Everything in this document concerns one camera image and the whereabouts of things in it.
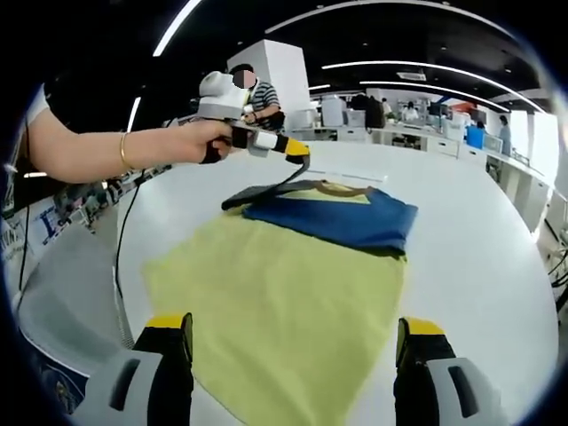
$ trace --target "ceiling light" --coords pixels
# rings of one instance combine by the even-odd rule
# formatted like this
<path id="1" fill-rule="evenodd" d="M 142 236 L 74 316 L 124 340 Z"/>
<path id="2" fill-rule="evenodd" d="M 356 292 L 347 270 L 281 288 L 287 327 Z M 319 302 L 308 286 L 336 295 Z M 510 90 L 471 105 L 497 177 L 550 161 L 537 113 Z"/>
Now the ceiling light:
<path id="1" fill-rule="evenodd" d="M 136 112 L 138 111 L 138 105 L 140 105 L 140 96 L 134 99 L 134 104 L 132 105 L 132 111 L 130 111 L 130 119 L 128 120 L 128 127 L 126 131 L 132 131 L 132 124 L 134 124 L 134 117 L 136 117 Z"/>
<path id="2" fill-rule="evenodd" d="M 155 57 L 161 56 L 163 51 L 170 43 L 171 38 L 176 34 L 178 28 L 184 23 L 184 20 L 193 12 L 193 10 L 201 3 L 201 0 L 189 0 L 181 11 L 177 14 L 176 18 L 171 22 L 166 32 L 163 33 L 162 39 L 158 43 L 158 47 L 154 51 Z"/>
<path id="3" fill-rule="evenodd" d="M 394 86 L 412 86 L 412 87 L 421 87 L 423 89 L 432 89 L 434 91 L 447 91 L 448 93 L 455 93 L 456 95 L 461 95 L 466 98 L 472 98 L 478 100 L 479 102 L 483 102 L 487 105 L 491 105 L 494 108 L 501 110 L 504 113 L 510 113 L 510 111 L 505 108 L 504 106 L 495 104 L 491 100 L 482 99 L 475 95 L 470 95 L 468 93 L 464 93 L 463 91 L 455 91 L 453 89 L 447 89 L 445 87 L 439 86 L 431 86 L 429 84 L 422 84 L 422 83 L 407 83 L 407 82 L 359 82 L 359 84 L 377 84 L 377 85 L 394 85 Z"/>
<path id="4" fill-rule="evenodd" d="M 328 89 L 328 88 L 330 88 L 330 87 L 331 87 L 331 84 L 322 84 L 321 86 L 313 86 L 313 87 L 310 87 L 309 90 L 310 90 L 310 91 L 317 91 L 317 90 L 319 90 L 319 89 Z"/>
<path id="5" fill-rule="evenodd" d="M 318 6 L 317 10 L 311 10 L 306 13 L 302 13 L 297 15 L 293 18 L 288 20 L 284 20 L 280 24 L 277 24 L 273 27 L 270 27 L 264 31 L 265 34 L 273 33 L 274 31 L 284 28 L 288 25 L 294 24 L 295 22 L 299 22 L 300 20 L 306 20 L 312 16 L 319 15 L 321 13 L 331 12 L 331 11 L 338 11 L 343 8 L 347 7 L 360 7 L 369 4 L 418 4 L 420 6 L 430 7 L 432 9 L 441 9 L 443 11 L 451 10 L 452 13 L 460 14 L 461 16 L 466 16 L 473 20 L 477 20 L 478 22 L 483 22 L 489 27 L 495 28 L 496 30 L 502 32 L 504 35 L 511 37 L 513 40 L 516 40 L 515 36 L 507 31 L 505 28 L 500 27 L 499 25 L 495 24 L 494 22 L 483 18 L 482 16 L 476 15 L 475 13 L 464 11 L 463 9 L 457 9 L 455 7 L 448 6 L 446 4 L 436 4 L 430 1 L 423 1 L 423 0 L 356 0 L 356 1 L 344 1 L 339 4 L 331 4 L 330 6 L 322 6 L 321 8 Z"/>
<path id="6" fill-rule="evenodd" d="M 32 171 L 31 173 L 26 173 L 24 178 L 45 178 L 47 173 L 43 173 L 42 171 Z"/>
<path id="7" fill-rule="evenodd" d="M 504 86 L 501 83 L 494 82 L 493 80 L 490 80 L 487 77 L 483 77 L 482 75 L 473 74 L 473 73 L 470 73 L 469 71 L 464 71 L 464 70 L 458 69 L 458 68 L 445 67 L 443 65 L 427 64 L 425 62 L 412 62 L 412 61 L 409 61 L 409 60 L 362 60 L 362 61 L 359 61 L 359 62 L 346 62 L 344 64 L 325 65 L 321 69 L 355 67 L 355 66 L 360 66 L 360 65 L 408 65 L 408 66 L 411 66 L 411 67 L 429 67 L 429 68 L 443 69 L 445 71 L 450 71 L 450 72 L 457 73 L 457 74 L 467 75 L 467 76 L 472 77 L 472 78 L 477 78 L 479 81 L 482 81 L 484 83 L 488 83 L 488 84 L 491 84 L 492 86 L 498 87 L 499 89 L 501 89 L 503 91 L 507 91 L 511 95 L 515 95 L 515 97 L 523 100 L 525 103 L 527 103 L 528 105 L 530 105 L 531 107 L 533 107 L 537 111 L 539 111 L 541 113 L 545 112 L 544 109 L 542 109 L 538 104 L 534 103 L 530 99 L 521 95 L 519 92 L 513 91 L 509 87 Z"/>

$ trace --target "workstation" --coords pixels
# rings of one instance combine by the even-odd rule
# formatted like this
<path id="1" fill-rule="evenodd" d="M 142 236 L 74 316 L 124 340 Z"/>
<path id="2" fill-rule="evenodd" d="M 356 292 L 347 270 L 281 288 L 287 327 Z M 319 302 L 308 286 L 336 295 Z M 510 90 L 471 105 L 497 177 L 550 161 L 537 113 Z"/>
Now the workstation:
<path id="1" fill-rule="evenodd" d="M 155 40 L 177 66 L 120 111 L 126 132 L 224 122 L 231 153 L 215 140 L 201 163 L 100 183 L 106 205 L 67 200 L 36 253 L 14 315 L 77 424 L 406 426 L 424 409 L 505 426 L 549 389 L 568 353 L 568 149 L 552 103 L 527 94 L 532 60 L 454 7 L 349 3 L 233 10 L 262 30 L 235 41 L 226 22 L 199 66 L 177 58 L 215 4 L 181 4 Z M 428 42 L 391 60 L 369 28 L 418 17 Z M 156 94 L 181 76 L 185 92 Z"/>

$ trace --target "blue shirt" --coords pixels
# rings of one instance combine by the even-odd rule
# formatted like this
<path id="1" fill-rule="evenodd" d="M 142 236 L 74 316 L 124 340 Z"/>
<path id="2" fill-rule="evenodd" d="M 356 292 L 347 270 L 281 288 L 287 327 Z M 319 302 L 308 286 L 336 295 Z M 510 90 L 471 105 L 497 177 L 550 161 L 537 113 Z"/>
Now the blue shirt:
<path id="1" fill-rule="evenodd" d="M 243 210 L 250 219 L 283 226 L 353 249 L 396 249 L 404 253 L 418 208 L 368 188 L 369 204 L 273 197 Z"/>

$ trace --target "black cable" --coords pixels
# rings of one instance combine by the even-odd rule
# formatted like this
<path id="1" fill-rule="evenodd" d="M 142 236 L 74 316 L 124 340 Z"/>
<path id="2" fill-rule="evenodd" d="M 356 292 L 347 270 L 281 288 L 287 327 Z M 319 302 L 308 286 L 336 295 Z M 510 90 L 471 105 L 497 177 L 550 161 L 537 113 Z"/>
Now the black cable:
<path id="1" fill-rule="evenodd" d="M 556 269 L 558 269 L 558 267 L 564 263 L 564 260 L 566 260 L 566 258 L 568 257 L 568 248 L 564 249 L 564 256 L 562 256 L 562 259 L 560 260 L 560 262 L 558 262 L 558 264 L 552 268 L 552 270 L 550 270 L 550 272 L 548 273 L 548 275 L 550 275 L 552 272 L 554 272 Z"/>
<path id="2" fill-rule="evenodd" d="M 554 280 L 551 284 L 552 288 L 559 288 L 562 287 L 564 284 L 568 284 L 568 272 L 565 273 L 562 277 Z"/>
<path id="3" fill-rule="evenodd" d="M 28 127 L 28 119 L 26 118 L 25 121 L 25 126 L 26 126 L 26 149 L 28 151 L 28 160 L 31 162 L 31 155 L 30 155 L 30 148 L 29 148 L 29 127 Z M 28 257 L 28 226 L 29 226 L 29 204 L 26 207 L 26 228 L 24 229 L 24 252 L 23 252 L 23 258 L 21 259 L 21 265 L 20 265 L 20 282 L 18 283 L 18 290 L 21 292 L 23 290 L 24 287 L 24 270 L 26 268 L 26 257 Z"/>
<path id="4" fill-rule="evenodd" d="M 175 118 L 172 118 L 168 122 L 168 124 L 166 124 L 163 127 L 165 127 L 165 128 L 169 127 L 173 123 L 174 120 L 175 120 Z M 137 177 L 134 180 L 134 182 L 136 183 L 136 189 L 134 190 L 134 196 L 132 197 L 132 201 L 130 202 L 130 206 L 128 207 L 128 209 L 126 210 L 126 214 L 124 215 L 124 220 L 122 221 L 121 234 L 118 237 L 118 248 L 116 249 L 116 259 L 115 259 L 115 264 L 114 264 L 114 281 L 116 282 L 116 289 L 118 290 L 118 295 L 121 297 L 122 300 L 124 300 L 124 297 L 122 296 L 122 287 L 121 287 L 121 282 L 120 282 L 119 273 L 118 273 L 118 264 L 119 264 L 119 259 L 120 259 L 120 255 L 121 255 L 121 247 L 122 247 L 122 237 L 124 235 L 124 226 L 126 226 L 126 220 L 128 219 L 130 211 L 132 210 L 132 206 L 134 206 L 134 201 L 136 200 L 136 197 L 138 196 L 138 191 L 140 190 L 140 186 L 144 182 L 145 171 L 146 171 L 146 169 L 143 169 L 142 175 L 140 175 L 140 177 Z"/>
<path id="5" fill-rule="evenodd" d="M 560 297 L 556 300 L 556 312 L 560 312 L 566 302 L 568 302 L 568 287 L 564 289 Z"/>

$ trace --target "white table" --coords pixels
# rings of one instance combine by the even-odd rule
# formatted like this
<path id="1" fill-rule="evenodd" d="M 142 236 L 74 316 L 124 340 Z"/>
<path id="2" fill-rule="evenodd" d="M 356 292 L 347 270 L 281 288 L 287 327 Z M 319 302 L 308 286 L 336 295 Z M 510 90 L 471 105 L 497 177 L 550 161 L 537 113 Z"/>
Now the white table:
<path id="1" fill-rule="evenodd" d="M 302 178 L 375 185 L 418 206 L 407 243 L 409 264 L 399 315 L 438 323 L 456 354 L 471 359 L 490 378 L 508 418 L 522 418 L 554 372 L 558 333 L 544 265 L 502 190 L 483 170 L 441 155 L 391 146 L 354 149 L 340 142 L 311 145 L 314 172 Z M 222 200 L 249 185 L 274 183 L 294 168 L 277 154 L 259 159 L 238 153 L 218 164 L 177 166 L 142 185 L 120 257 L 135 338 L 152 317 L 142 264 L 164 255 L 218 215 Z M 131 196 L 121 200 L 119 227 Z M 395 424 L 395 342 L 393 327 L 349 424 Z M 192 425 L 209 424 L 238 422 L 197 386 Z"/>

